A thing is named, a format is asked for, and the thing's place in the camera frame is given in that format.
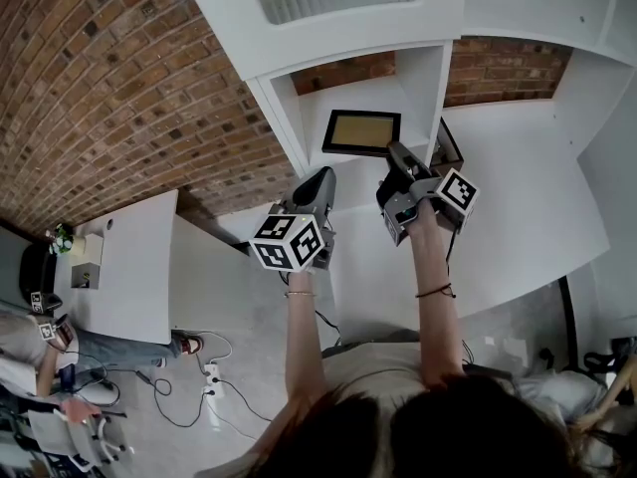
sneaker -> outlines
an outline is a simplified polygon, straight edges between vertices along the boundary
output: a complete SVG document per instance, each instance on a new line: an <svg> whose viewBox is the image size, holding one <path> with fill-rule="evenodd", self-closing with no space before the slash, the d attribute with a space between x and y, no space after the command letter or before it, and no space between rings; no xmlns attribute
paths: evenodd
<svg viewBox="0 0 637 478"><path fill-rule="evenodd" d="M199 337L184 337L181 339L181 353L183 355L196 355L203 349L203 339Z"/></svg>

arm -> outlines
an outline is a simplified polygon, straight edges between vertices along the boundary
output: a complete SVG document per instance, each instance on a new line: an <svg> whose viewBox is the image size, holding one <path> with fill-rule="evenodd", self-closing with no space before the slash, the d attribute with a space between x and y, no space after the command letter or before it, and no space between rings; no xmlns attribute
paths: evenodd
<svg viewBox="0 0 637 478"><path fill-rule="evenodd" d="M52 346L47 346L47 352L44 354L42 364L38 369L38 378L36 381L36 392L38 396L46 398L51 393L51 385L56 374L56 362L58 360L58 351Z"/></svg>
<svg viewBox="0 0 637 478"><path fill-rule="evenodd" d="M627 386L631 388L637 383L637 356L631 356L613 380L608 392L604 395L597 408L580 417L574 424L576 430L585 431L602 419L608 409L613 406L617 395Z"/></svg>
<svg viewBox="0 0 637 478"><path fill-rule="evenodd" d="M418 293L449 284L445 249L429 200L418 205L418 219L407 227L414 254ZM421 374L426 386L444 383L446 375L462 375L462 339L453 298L442 293L418 299Z"/></svg>
<svg viewBox="0 0 637 478"><path fill-rule="evenodd" d="M290 275L289 292L312 291L312 276L309 273ZM250 449L250 453L270 452L288 424L303 418L312 405L327 393L312 296L292 294L288 297L286 390L288 403Z"/></svg>

black strap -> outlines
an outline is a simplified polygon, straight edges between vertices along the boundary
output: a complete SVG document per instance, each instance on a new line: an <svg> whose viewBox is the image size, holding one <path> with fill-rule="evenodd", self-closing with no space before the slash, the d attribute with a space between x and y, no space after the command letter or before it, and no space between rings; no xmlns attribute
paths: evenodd
<svg viewBox="0 0 637 478"><path fill-rule="evenodd" d="M454 291L451 290L451 284L448 283L447 285L440 287L439 289L433 290L431 292L426 292L425 294L417 294L416 295L416 299L420 299L420 298L426 298L427 296L431 296L433 294L442 294L443 296L448 296L450 298L454 298L456 299L456 295L454 294Z"/></svg>

white chair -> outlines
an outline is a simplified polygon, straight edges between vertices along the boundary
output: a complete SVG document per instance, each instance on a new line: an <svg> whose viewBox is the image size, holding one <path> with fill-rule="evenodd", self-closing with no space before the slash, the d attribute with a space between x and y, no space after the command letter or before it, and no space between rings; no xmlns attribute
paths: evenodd
<svg viewBox="0 0 637 478"><path fill-rule="evenodd" d="M73 423L57 409L53 413L30 410L27 415L40 449L46 453L68 456L83 473L119 460L117 453L125 450L124 445L117 446L106 440L104 428L107 417L100 417L96 427L96 421L92 418ZM88 463L83 465L78 462L77 455Z"/></svg>

wrist bracelet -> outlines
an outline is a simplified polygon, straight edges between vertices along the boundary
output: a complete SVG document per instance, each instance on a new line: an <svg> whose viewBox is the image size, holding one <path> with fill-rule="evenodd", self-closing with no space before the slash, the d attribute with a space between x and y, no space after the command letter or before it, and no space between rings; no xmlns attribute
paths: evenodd
<svg viewBox="0 0 637 478"><path fill-rule="evenodd" d="M316 294L312 292L286 292L286 298L289 296L312 296L314 297Z"/></svg>
<svg viewBox="0 0 637 478"><path fill-rule="evenodd" d="M451 284L448 283L447 285L440 287L439 289L435 289L433 291L430 292L426 292L425 294L417 294L416 295L416 299L420 299L420 298L426 298L427 296L431 296L432 294L442 294L443 296L447 296L449 298L454 298L456 299L456 295L454 294L454 291L451 290Z"/></svg>

